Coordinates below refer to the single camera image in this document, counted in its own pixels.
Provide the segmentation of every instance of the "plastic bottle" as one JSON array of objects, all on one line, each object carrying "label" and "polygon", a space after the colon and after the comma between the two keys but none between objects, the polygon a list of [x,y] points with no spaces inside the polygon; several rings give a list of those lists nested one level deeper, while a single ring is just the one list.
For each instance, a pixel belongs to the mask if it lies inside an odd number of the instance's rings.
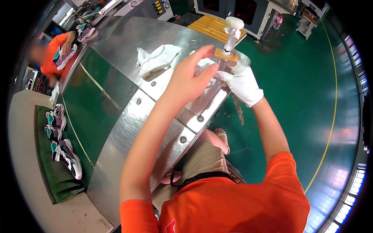
[{"label": "plastic bottle", "polygon": [[278,30],[280,28],[280,25],[282,24],[282,15],[277,16],[276,22],[273,25],[273,28]]}]

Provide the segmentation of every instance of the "wooden pallet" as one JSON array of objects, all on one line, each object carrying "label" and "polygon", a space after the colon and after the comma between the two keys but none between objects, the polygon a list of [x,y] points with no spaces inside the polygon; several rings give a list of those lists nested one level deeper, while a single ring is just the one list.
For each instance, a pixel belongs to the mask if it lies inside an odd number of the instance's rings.
[{"label": "wooden pallet", "polygon": [[[204,15],[197,21],[193,22],[188,28],[201,32],[203,34],[209,35],[223,43],[227,41],[227,33],[225,33],[224,28],[227,24],[224,20],[218,19],[210,15]],[[246,36],[246,32],[241,29],[241,36],[237,44]]]}]

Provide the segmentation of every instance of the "stainless steel table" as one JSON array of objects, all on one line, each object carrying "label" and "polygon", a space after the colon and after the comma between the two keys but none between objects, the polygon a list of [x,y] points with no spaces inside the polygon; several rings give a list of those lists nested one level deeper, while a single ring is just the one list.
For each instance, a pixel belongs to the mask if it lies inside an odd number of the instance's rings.
[{"label": "stainless steel table", "polygon": [[[111,224],[117,225],[120,222],[119,180],[124,160],[155,102],[166,89],[174,67],[201,46],[214,44],[223,48],[224,44],[180,25],[139,17],[111,16],[102,22],[97,30],[97,38],[84,49],[88,46],[93,48],[139,87],[102,148],[87,190],[87,195],[98,210]],[[173,44],[182,49],[168,70],[154,72],[145,79],[139,77],[140,68],[136,66],[137,48],[151,52],[162,44]],[[247,56],[238,51],[235,53],[241,63],[249,64]],[[229,88],[223,88],[214,82],[212,87],[205,91],[203,98],[187,105],[172,121],[152,172],[152,191],[199,137],[229,93]]]}]

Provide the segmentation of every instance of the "orange t-shirt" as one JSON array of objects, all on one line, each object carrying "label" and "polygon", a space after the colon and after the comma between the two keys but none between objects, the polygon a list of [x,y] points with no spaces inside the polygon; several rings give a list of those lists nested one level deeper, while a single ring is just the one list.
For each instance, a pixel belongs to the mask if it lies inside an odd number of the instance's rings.
[{"label": "orange t-shirt", "polygon": [[57,35],[49,42],[49,51],[47,57],[43,62],[43,66],[40,67],[40,70],[47,77],[50,77],[52,74],[62,75],[63,70],[57,70],[57,66],[53,62],[53,56],[56,53],[59,46],[62,46],[68,39],[68,32],[64,34]]},{"label": "orange t-shirt", "polygon": [[303,232],[310,212],[289,152],[274,156],[260,184],[226,177],[194,181],[162,205],[128,200],[120,205],[122,232]]}]

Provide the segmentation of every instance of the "drain grate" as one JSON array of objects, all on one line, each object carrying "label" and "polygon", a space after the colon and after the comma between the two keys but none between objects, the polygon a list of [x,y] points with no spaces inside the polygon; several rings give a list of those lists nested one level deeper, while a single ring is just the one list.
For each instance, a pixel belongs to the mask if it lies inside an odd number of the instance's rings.
[{"label": "drain grate", "polygon": [[183,15],[182,17],[180,17],[179,19],[173,21],[173,23],[187,27],[191,23],[193,23],[194,21],[198,20],[201,17],[202,16],[200,16],[200,15],[196,15],[196,14],[188,12],[185,15]]}]

